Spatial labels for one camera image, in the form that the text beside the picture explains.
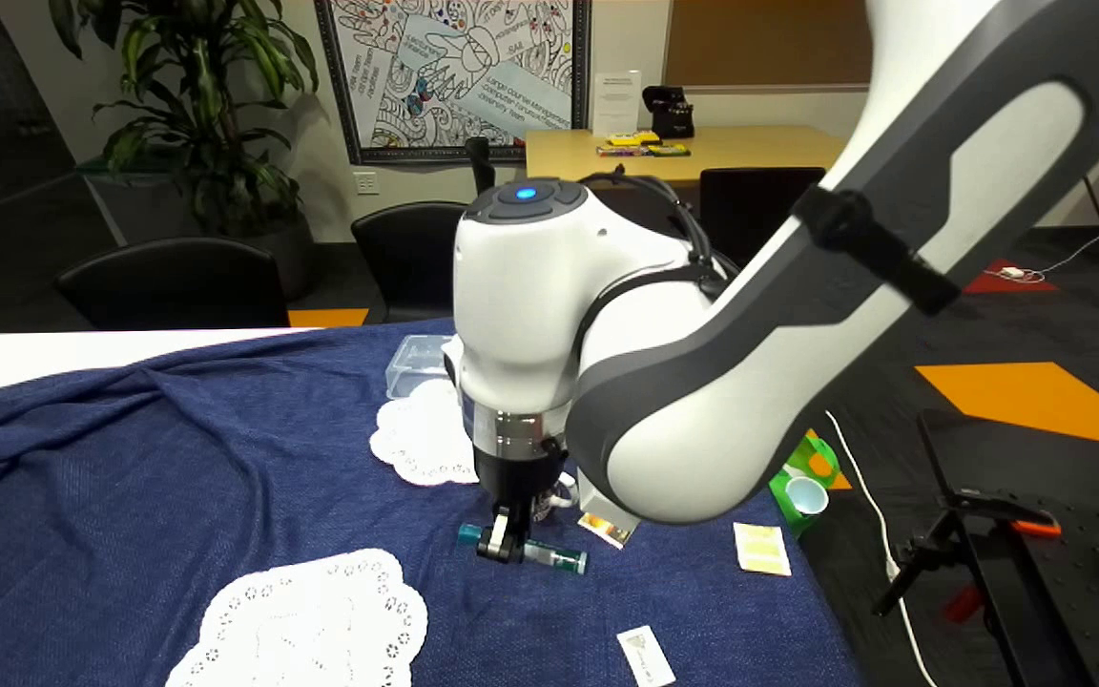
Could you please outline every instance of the wall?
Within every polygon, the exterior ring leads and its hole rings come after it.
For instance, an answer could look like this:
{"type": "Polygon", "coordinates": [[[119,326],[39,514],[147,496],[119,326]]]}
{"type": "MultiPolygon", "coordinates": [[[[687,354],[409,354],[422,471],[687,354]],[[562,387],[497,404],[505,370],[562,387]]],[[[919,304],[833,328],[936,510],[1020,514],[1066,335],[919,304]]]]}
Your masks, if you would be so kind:
{"type": "MultiPolygon", "coordinates": [[[[642,70],[651,83],[664,71],[670,0],[591,0],[591,71],[642,70]]],[[[0,0],[9,36],[14,39],[45,106],[76,159],[91,159],[115,117],[91,117],[91,106],[115,94],[115,52],[87,44],[85,60],[70,56],[49,29],[45,5],[0,0]]],[[[327,75],[313,0],[290,0],[285,19],[313,43],[320,75],[327,75]]],[[[806,122],[829,132],[849,132],[861,112],[861,92],[769,92],[769,88],[687,88],[694,122],[806,122]]],[[[346,159],[330,83],[296,106],[296,140],[290,167],[306,187],[306,209],[316,242],[349,242],[346,220],[376,205],[409,197],[469,197],[472,174],[445,173],[391,173],[346,159]]],[[[1087,224],[1087,201],[1073,196],[1046,224],[1087,224]]]]}

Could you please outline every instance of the white paper doily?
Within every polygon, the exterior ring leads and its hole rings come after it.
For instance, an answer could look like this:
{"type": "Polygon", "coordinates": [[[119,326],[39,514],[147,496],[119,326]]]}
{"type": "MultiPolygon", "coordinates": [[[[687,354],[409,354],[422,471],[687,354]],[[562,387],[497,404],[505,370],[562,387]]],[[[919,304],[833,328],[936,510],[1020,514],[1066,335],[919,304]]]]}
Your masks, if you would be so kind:
{"type": "Polygon", "coordinates": [[[220,588],[168,687],[404,687],[422,636],[428,603],[399,581],[399,562],[360,548],[220,588]]]}
{"type": "Polygon", "coordinates": [[[370,454],[390,462],[409,485],[472,485],[472,444],[459,391],[442,379],[419,380],[376,411],[370,454]]]}

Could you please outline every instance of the white paper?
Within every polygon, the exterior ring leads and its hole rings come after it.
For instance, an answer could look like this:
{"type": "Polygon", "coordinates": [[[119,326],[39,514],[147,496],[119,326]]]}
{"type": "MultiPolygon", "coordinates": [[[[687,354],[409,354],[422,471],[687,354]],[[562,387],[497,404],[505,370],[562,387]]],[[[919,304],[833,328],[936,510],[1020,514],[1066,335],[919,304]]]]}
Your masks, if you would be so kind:
{"type": "Polygon", "coordinates": [[[634,625],[634,628],[617,635],[617,646],[624,654],[624,663],[631,663],[636,687],[676,684],[670,663],[667,663],[651,625],[634,625]]]}
{"type": "Polygon", "coordinates": [[[220,588],[168,687],[413,684],[428,603],[386,548],[250,571],[220,588]]]}
{"type": "Polygon", "coordinates": [[[419,380],[374,417],[370,454],[409,485],[472,485],[472,444],[459,391],[445,379],[419,380]]]}
{"type": "Polygon", "coordinates": [[[591,79],[591,132],[594,137],[622,137],[636,130],[642,112],[642,71],[600,71],[591,79]]]}
{"type": "Polygon", "coordinates": [[[572,94],[569,88],[534,75],[517,65],[489,70],[465,94],[460,112],[472,117],[521,137],[531,130],[569,130],[572,126],[572,94]]]}
{"type": "Polygon", "coordinates": [[[781,525],[731,523],[736,562],[749,571],[788,575],[781,525]]]}

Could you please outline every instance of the blue tablecloth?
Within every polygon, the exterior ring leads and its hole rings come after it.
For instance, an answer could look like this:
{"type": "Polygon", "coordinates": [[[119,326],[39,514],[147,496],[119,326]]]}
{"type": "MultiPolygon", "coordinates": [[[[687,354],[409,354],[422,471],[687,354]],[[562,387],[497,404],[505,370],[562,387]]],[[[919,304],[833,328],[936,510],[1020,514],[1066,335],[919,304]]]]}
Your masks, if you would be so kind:
{"type": "Polygon", "coordinates": [[[159,684],[241,571],[383,544],[428,598],[416,684],[634,684],[651,625],[680,684],[858,684],[820,588],[749,575],[731,520],[645,525],[624,552],[569,523],[591,571],[482,562],[482,490],[409,490],[367,438],[413,328],[307,332],[0,391],[0,687],[159,684]]]}

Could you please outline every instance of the white table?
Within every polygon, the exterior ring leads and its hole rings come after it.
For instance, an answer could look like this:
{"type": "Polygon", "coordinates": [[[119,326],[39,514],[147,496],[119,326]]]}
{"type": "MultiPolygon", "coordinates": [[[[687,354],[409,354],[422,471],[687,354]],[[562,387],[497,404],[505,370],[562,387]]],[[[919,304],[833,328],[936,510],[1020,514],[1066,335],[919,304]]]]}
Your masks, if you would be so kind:
{"type": "Polygon", "coordinates": [[[129,366],[168,352],[295,332],[300,328],[0,332],[0,387],[70,370],[129,366]]]}

